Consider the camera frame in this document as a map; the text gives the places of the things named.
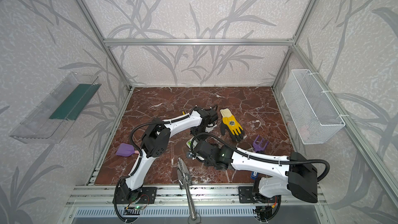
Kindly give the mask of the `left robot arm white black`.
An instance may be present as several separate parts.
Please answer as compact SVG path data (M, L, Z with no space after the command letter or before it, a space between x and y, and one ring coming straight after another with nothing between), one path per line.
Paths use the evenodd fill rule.
M139 156L127 176L119 178L113 204L128 204L138 200L144 179L155 159L166 152L172 136L191 130L192 135L213 130L218 121L218 105L210 108L194 107L187 114L172 119L154 118L133 129L129 139Z

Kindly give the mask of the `red white remote control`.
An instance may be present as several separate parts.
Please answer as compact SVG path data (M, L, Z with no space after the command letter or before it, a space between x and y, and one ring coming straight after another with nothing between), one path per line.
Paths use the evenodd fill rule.
M189 140L187 141L187 146L188 146L189 148L191 148L191 147L194 148L194 147L197 145L197 143L198 143L197 141L194 141L194 142L193 142L193 145L192 145L192 144L191 144L191 143L192 143L192 140L193 140L193 139L189 139Z

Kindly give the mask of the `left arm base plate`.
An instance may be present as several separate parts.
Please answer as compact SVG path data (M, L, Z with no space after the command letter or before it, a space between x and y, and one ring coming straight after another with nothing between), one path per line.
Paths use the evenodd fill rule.
M116 190L113 203L116 204L154 204L157 187L143 187L135 190L129 196L125 196L121 187Z

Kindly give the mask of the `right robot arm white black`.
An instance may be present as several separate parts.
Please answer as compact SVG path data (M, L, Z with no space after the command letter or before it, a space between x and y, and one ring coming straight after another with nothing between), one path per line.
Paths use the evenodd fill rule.
M219 147L204 139L191 139L187 145L193 157L208 167L264 174L264 178L256 179L252 190L256 201L292 195L307 203L317 203L318 182L330 170L327 161L306 159L298 152L289 156L269 156L229 145Z

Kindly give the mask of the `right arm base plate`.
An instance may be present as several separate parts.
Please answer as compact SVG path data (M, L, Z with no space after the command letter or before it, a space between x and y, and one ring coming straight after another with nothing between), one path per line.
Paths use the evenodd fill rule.
M238 197L240 203L267 203L267 204L278 204L279 200L277 196L267 198L258 192L253 191L251 186L240 186L238 187Z

